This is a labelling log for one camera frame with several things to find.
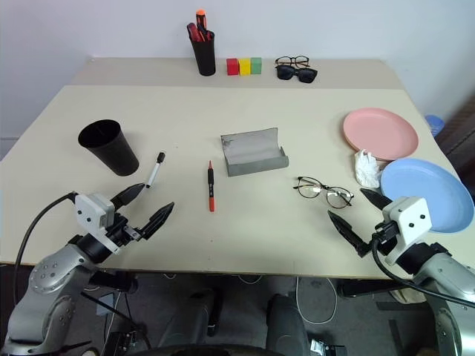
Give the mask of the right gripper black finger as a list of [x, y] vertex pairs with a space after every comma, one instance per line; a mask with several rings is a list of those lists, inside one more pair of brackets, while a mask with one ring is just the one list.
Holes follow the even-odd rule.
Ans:
[[358, 256], [366, 256], [370, 252], [370, 244], [363, 241], [345, 219], [331, 211], [327, 213], [337, 232], [356, 250]]
[[390, 198], [369, 188], [361, 188], [360, 192], [380, 211], [388, 211], [387, 206], [393, 202]]

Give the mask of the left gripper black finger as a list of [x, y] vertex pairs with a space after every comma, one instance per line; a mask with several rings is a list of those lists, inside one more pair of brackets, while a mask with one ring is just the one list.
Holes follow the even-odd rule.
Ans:
[[115, 208], [121, 208], [128, 205], [140, 194], [142, 189], [144, 189], [144, 183], [138, 183], [127, 187], [125, 190], [119, 192], [116, 196], [111, 199], [112, 204]]
[[156, 211], [150, 218], [148, 223], [140, 230], [143, 239], [148, 240], [152, 237], [166, 222], [174, 208], [174, 202], [164, 205]]

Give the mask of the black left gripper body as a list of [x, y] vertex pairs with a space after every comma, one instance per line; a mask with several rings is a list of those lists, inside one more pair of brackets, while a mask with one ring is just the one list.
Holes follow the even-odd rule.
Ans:
[[115, 213], [112, 224], [105, 228], [106, 237], [119, 247], [126, 246], [132, 241], [148, 240], [149, 236], [143, 229], [132, 228], [128, 219]]

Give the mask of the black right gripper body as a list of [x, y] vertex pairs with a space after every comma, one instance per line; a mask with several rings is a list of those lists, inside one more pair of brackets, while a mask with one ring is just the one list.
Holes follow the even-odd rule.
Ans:
[[371, 252], [373, 244], [378, 243], [377, 251], [387, 256], [396, 247], [398, 235], [399, 227], [396, 222], [380, 222], [375, 226], [368, 251]]

